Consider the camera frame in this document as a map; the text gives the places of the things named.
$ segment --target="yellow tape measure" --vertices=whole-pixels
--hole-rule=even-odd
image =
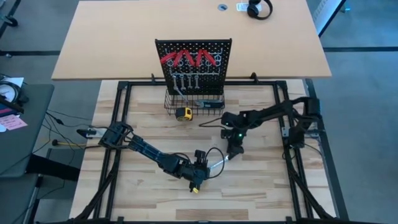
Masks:
[[[177,108],[175,110],[175,118],[177,121],[191,121],[192,110],[191,108]]]

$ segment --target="black wire basket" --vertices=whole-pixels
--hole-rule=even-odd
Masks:
[[[171,95],[166,90],[164,98],[164,108],[169,115],[174,115],[178,108],[191,108],[192,113],[195,115],[212,115],[219,116],[223,113],[225,108],[224,93],[221,95],[184,95],[186,100],[181,95]],[[195,100],[220,100],[222,107],[220,108],[201,108]]]

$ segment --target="wooden tabletop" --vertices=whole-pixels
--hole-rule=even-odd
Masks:
[[[330,77],[305,0],[274,0],[265,21],[242,0],[80,1],[53,79],[163,77],[159,40],[232,38],[227,77]],[[227,10],[218,10],[219,4]],[[261,14],[268,11],[262,3]]]
[[[287,83],[292,99],[305,95],[301,80],[288,80]],[[118,81],[102,82],[94,125],[109,125],[117,84]],[[127,123],[135,134],[163,152],[184,152],[191,159],[196,149],[207,151],[216,146],[226,152],[227,142],[220,138],[220,128],[197,126],[214,116],[195,116],[191,122],[178,122],[166,113],[164,94],[164,86],[132,88]],[[225,111],[233,113],[260,110],[275,103],[270,86],[226,86],[225,100]],[[98,139],[88,141],[92,145],[97,143]],[[316,140],[306,139],[306,143],[318,148]],[[245,153],[227,162],[219,177],[206,180],[199,194],[190,193],[187,180],[163,173],[150,159],[134,151],[123,151],[112,219],[124,216],[125,220],[135,221],[271,221],[294,217],[277,120],[249,130],[243,147]],[[309,147],[301,152],[310,191],[328,213],[335,215],[321,156]],[[71,217],[77,216],[97,191],[103,157],[103,148],[86,150]],[[209,165],[220,159],[217,152],[210,153]],[[303,207],[301,191],[298,190],[298,194]]]

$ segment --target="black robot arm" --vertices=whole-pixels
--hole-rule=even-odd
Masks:
[[[302,114],[299,114],[293,107],[298,103],[303,103]],[[260,111],[240,111],[238,115],[225,112],[221,117],[221,124],[232,128],[221,130],[221,138],[228,140],[228,159],[244,152],[242,143],[248,129],[257,128],[265,121],[283,116],[289,116],[297,121],[296,126],[289,128],[288,143],[294,147],[303,147],[306,130],[313,122],[321,118],[319,100],[300,97],[296,100],[285,100]]]
[[[154,146],[145,142],[140,136],[133,135],[132,138],[127,137],[132,133],[133,129],[130,125],[122,122],[113,123],[105,132],[99,145],[109,149],[130,149],[141,153],[152,161],[156,162],[166,174],[181,179],[183,177],[190,181],[189,189],[198,193],[200,185],[204,180],[209,178],[210,169],[207,168],[206,152],[196,150],[195,157],[197,160],[192,164],[190,159],[184,158],[179,153],[167,154],[159,151]],[[118,143],[125,138],[130,141],[128,145],[118,146]]]

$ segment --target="pink paper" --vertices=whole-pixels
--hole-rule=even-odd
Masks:
[[[27,124],[15,115],[8,115],[0,118],[0,124],[6,127],[8,130],[14,130],[27,126]]]

